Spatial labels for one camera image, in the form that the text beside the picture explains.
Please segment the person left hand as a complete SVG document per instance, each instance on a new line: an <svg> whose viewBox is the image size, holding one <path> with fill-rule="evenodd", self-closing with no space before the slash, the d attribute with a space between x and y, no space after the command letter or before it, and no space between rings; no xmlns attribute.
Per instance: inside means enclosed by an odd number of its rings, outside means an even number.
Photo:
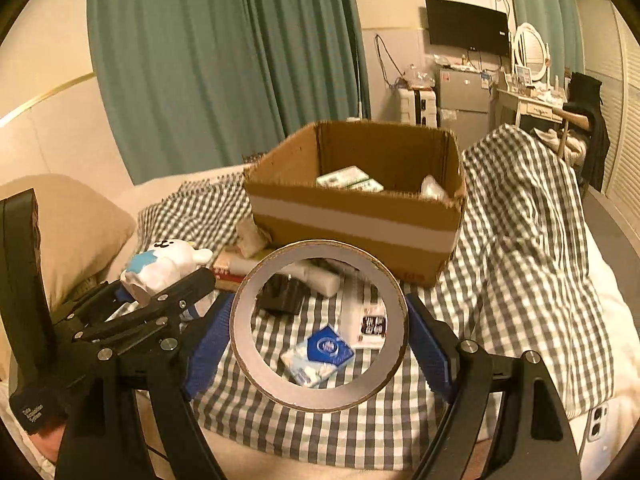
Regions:
<svg viewBox="0 0 640 480"><path fill-rule="evenodd" d="M37 432L28 436L40 454L52 464L58 462L65 428L65 419L50 418Z"/></svg>

